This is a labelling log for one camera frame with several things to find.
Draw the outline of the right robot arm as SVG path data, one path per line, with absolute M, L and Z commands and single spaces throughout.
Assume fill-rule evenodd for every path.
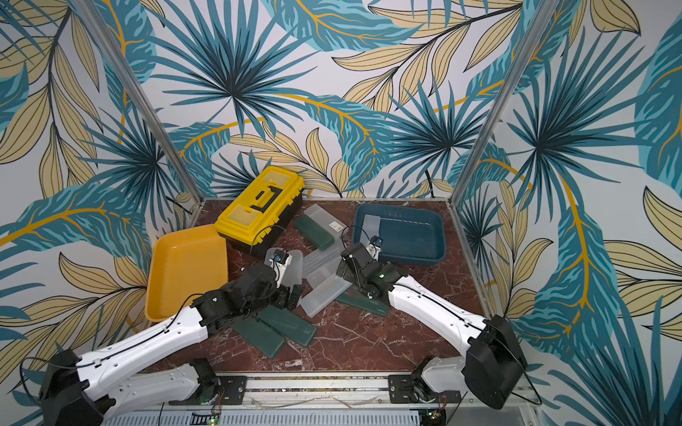
M 337 275 L 357 285 L 366 298 L 428 326 L 459 353 L 424 359 L 401 387 L 407 398 L 429 403 L 450 392 L 470 392 L 489 408 L 502 409 L 527 373 L 527 360 L 509 321 L 453 305 L 400 268 L 380 262 L 378 252 L 374 244 L 346 248 Z

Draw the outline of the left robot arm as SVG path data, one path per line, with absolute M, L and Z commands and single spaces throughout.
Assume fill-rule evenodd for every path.
M 256 264 L 218 289 L 193 294 L 156 326 L 116 344 L 47 362 L 39 405 L 47 425 L 101 425 L 159 403 L 216 405 L 223 393 L 208 360 L 147 374 L 145 368 L 233 328 L 268 307 L 294 307 L 300 285 L 282 283 L 283 269 Z

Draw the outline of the clear rectangular case front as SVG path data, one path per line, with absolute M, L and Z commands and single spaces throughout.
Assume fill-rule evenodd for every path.
M 335 274 L 331 275 L 304 296 L 300 306 L 307 316 L 314 317 L 351 286 L 352 282 Z

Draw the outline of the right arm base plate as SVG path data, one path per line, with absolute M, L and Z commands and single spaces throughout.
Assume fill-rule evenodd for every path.
M 422 379 L 409 375 L 389 375 L 388 389 L 392 404 L 458 403 L 462 393 L 458 390 L 435 392 Z

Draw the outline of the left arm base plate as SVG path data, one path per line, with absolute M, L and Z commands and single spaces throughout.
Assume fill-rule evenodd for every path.
M 202 383 L 188 399 L 172 400 L 172 406 L 239 406 L 246 391 L 246 376 L 217 376 Z

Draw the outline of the clear ribbed case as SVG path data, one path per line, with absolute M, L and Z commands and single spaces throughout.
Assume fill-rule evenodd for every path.
M 268 256 L 271 255 L 275 249 L 281 249 L 281 248 L 269 248 L 266 252 L 266 257 L 265 257 L 265 264 L 268 266 L 271 266 L 271 264 L 268 261 Z M 302 276 L 302 270 L 303 270 L 303 254 L 300 250 L 287 250 L 289 254 L 291 255 L 291 263 L 287 265 L 287 268 L 282 276 L 282 278 L 277 279 L 276 275 L 276 282 L 279 287 L 287 287 L 291 288 L 293 285 L 298 285 L 302 284 L 303 282 L 303 276 Z

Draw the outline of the clear case with red pen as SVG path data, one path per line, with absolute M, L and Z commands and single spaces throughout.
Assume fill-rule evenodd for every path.
M 380 216 L 365 215 L 362 220 L 361 242 L 367 244 L 373 237 L 378 237 L 380 225 Z

